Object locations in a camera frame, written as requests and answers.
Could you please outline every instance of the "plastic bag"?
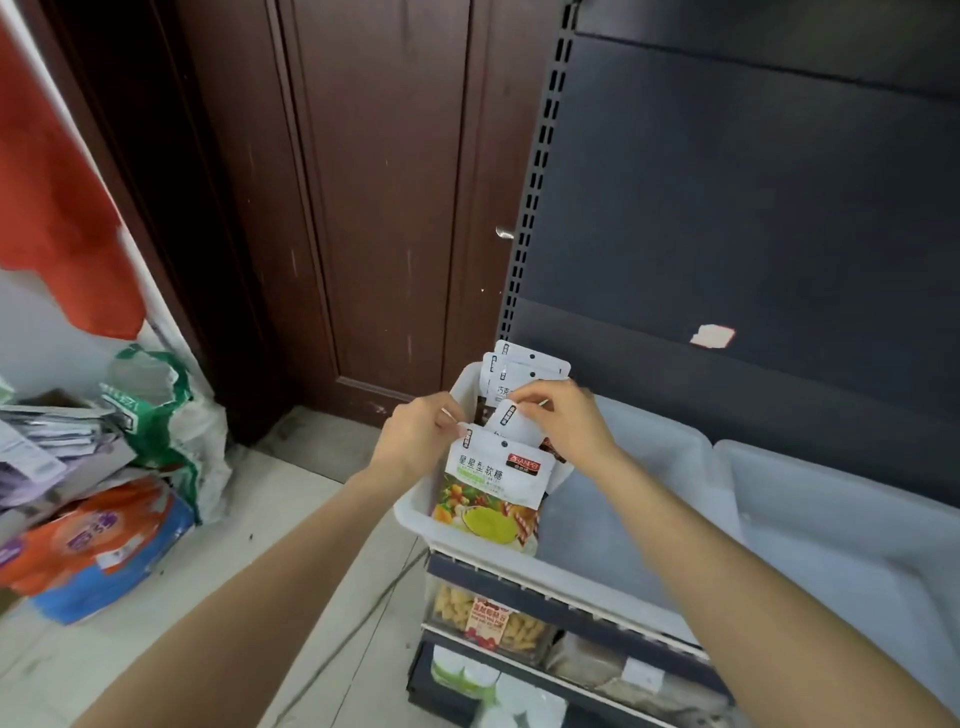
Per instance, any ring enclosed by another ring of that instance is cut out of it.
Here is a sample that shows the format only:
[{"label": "plastic bag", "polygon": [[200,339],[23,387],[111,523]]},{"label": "plastic bag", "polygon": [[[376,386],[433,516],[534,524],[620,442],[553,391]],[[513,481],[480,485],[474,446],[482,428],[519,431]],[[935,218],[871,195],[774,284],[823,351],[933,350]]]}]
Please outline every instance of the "plastic bag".
[{"label": "plastic bag", "polygon": [[193,386],[171,353],[138,344],[116,355],[101,390],[136,450],[135,464],[161,471],[199,522],[216,521],[231,472],[224,408]]},{"label": "plastic bag", "polygon": [[0,585],[65,624],[129,592],[193,524],[154,476],[79,501],[0,547]]}]

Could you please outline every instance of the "tiled floor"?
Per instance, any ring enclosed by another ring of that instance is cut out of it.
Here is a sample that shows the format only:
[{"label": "tiled floor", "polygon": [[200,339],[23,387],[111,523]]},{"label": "tiled floor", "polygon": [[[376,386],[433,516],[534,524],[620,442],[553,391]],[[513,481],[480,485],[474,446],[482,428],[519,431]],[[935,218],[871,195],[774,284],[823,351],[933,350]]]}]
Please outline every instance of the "tiled floor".
[{"label": "tiled floor", "polygon": [[[358,451],[352,452],[355,458]],[[353,465],[337,467],[345,473]],[[184,537],[160,569],[116,604],[69,627],[44,621],[29,605],[16,607],[0,620],[0,722],[5,728],[65,728],[177,619],[339,487],[329,478],[251,451],[232,482],[227,517]],[[274,724],[419,551],[416,537],[388,514],[327,606],[261,726]],[[423,569],[416,566],[283,725],[447,725],[406,702],[406,671],[419,640],[424,589]]]},{"label": "tiled floor", "polygon": [[352,420],[294,407],[257,449],[338,483],[367,467],[380,430]]}]

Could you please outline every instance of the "white wall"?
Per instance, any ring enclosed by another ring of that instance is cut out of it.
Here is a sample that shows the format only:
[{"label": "white wall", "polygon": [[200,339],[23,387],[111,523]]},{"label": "white wall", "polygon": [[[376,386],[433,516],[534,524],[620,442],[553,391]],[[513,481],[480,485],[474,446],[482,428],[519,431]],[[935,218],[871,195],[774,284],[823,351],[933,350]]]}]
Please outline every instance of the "white wall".
[{"label": "white wall", "polygon": [[[74,137],[90,167],[99,176],[93,157],[13,0],[0,0],[0,22],[6,25],[20,46],[64,128]],[[131,259],[147,305],[149,323],[144,325],[138,340],[149,348],[161,342],[176,353],[209,393],[209,385],[197,360],[126,226],[118,231],[118,236]],[[13,385],[18,395],[27,397],[53,387],[63,387],[80,395],[95,395],[110,360],[126,345],[127,342],[93,336],[73,328],[43,281],[33,273],[0,269],[0,376]]]}]

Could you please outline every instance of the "hand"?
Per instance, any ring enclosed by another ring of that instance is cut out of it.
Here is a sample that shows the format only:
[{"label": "hand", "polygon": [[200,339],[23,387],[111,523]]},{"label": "hand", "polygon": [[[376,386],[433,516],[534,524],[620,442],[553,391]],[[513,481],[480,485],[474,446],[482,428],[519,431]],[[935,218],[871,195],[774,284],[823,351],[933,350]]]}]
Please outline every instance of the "hand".
[{"label": "hand", "polygon": [[[611,458],[625,456],[593,395],[573,379],[532,381],[511,392],[510,399],[521,414],[540,426],[560,455],[589,477]],[[549,402],[540,406],[544,400]]]},{"label": "hand", "polygon": [[[456,418],[450,419],[447,412]],[[429,473],[450,443],[461,436],[457,424],[467,416],[449,392],[398,404],[383,424],[370,467],[395,475],[404,491]]]}]

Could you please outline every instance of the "snack in clear container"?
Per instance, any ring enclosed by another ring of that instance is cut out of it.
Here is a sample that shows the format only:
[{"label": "snack in clear container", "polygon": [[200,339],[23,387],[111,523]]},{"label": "snack in clear container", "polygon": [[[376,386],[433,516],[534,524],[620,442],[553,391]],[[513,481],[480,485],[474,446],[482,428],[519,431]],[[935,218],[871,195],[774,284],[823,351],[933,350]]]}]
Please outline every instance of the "snack in clear container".
[{"label": "snack in clear container", "polygon": [[427,621],[521,662],[540,661],[556,628],[442,580],[427,612]]}]

